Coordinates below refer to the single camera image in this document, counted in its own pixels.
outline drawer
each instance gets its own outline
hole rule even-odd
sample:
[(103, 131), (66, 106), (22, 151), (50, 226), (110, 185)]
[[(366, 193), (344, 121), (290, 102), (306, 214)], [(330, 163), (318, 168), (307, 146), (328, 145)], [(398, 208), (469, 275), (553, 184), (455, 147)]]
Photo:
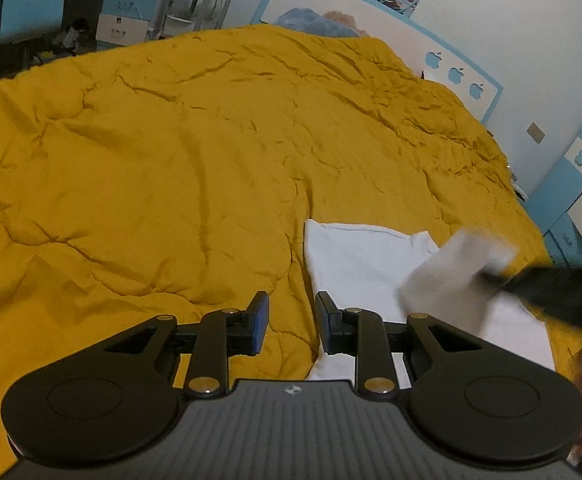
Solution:
[(576, 263), (582, 256), (582, 237), (568, 214), (564, 213), (551, 227), (549, 233), (555, 238), (567, 261), (570, 264)]
[(98, 20), (98, 28), (95, 32), (95, 39), (116, 45), (133, 45), (146, 40), (148, 29), (149, 22), (143, 20), (101, 14)]
[(546, 251), (549, 253), (549, 256), (551, 256), (551, 260), (553, 260), (555, 265), (567, 265), (567, 259), (564, 257), (564, 254), (560, 250), (560, 246), (550, 232), (544, 236), (544, 244), (546, 246)]
[(102, 13), (126, 16), (134, 20), (151, 21), (156, 0), (104, 0)]

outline light switch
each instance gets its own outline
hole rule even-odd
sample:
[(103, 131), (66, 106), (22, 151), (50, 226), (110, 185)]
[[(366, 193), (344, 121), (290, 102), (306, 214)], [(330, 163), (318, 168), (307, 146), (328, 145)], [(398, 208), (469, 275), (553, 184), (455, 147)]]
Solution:
[(526, 130), (527, 134), (529, 134), (531, 136), (531, 138), (537, 142), (538, 144), (540, 142), (542, 142), (542, 140), (546, 137), (546, 135), (544, 134), (544, 132), (540, 129), (540, 127), (535, 124), (535, 123), (531, 123), (531, 126), (529, 126)]

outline wall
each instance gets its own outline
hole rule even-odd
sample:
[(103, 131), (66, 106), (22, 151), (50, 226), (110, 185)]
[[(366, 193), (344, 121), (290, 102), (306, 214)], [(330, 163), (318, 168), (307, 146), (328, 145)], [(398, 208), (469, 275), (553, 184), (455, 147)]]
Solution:
[[(225, 27), (259, 0), (234, 0)], [(582, 0), (422, 0), (413, 20), (490, 73), (504, 93), (487, 127), (532, 192), (582, 126)], [(526, 133), (546, 133), (540, 145)]]

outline yellow comforter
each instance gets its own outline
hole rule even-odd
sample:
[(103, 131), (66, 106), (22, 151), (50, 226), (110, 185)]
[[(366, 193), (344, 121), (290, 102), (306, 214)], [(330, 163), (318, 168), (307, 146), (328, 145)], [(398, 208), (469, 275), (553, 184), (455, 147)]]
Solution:
[[(517, 269), (547, 258), (484, 127), (379, 40), (258, 25), (0, 82), (0, 401), (148, 317), (195, 322), (257, 290), (264, 348), (232, 377), (302, 379), (318, 346), (307, 218), (439, 245), (475, 226), (520, 249)], [(558, 337), (567, 373), (577, 341)], [(0, 421), (0, 473), (13, 460)]]

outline circular pad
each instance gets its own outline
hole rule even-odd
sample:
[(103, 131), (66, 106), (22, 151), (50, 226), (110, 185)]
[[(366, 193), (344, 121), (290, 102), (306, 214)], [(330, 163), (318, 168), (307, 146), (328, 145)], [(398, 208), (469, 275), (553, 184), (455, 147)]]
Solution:
[(51, 389), (47, 402), (54, 412), (67, 418), (98, 418), (120, 405), (122, 388), (106, 379), (69, 379)]
[(540, 396), (531, 384), (513, 377), (482, 377), (464, 391), (467, 402), (484, 415), (517, 418), (531, 413)]
[(565, 458), (582, 424), (573, 384), (501, 349), (442, 356), (413, 384), (409, 411), (446, 452), (499, 465)]

